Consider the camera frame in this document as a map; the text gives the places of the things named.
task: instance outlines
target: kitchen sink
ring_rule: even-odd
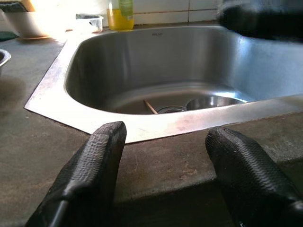
[[[220,26],[137,29],[69,40],[25,108],[92,133],[124,121],[137,142],[303,111],[303,45]],[[199,97],[243,104],[187,111]]]

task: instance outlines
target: sponge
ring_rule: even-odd
[[[31,0],[0,0],[0,9],[5,13],[35,11]]]

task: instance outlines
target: drain strainer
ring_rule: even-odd
[[[168,113],[177,113],[177,112],[183,112],[185,111],[185,108],[182,106],[166,106],[158,110],[159,114],[168,114]]]

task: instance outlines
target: countertop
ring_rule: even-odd
[[[62,46],[53,39],[0,43],[12,55],[0,77],[0,226],[29,218],[62,166],[89,136],[24,109]],[[302,123],[303,113],[293,113],[228,127],[258,141],[303,192]],[[207,130],[196,131],[126,145],[115,206],[200,185],[208,185],[206,200],[217,198],[218,190],[211,195],[215,172],[205,150],[206,134]],[[222,209],[222,220],[228,219],[226,208]]]

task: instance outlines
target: yellow liquid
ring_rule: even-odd
[[[133,17],[123,17],[120,9],[107,9],[107,19],[110,30],[130,31],[134,27]]]

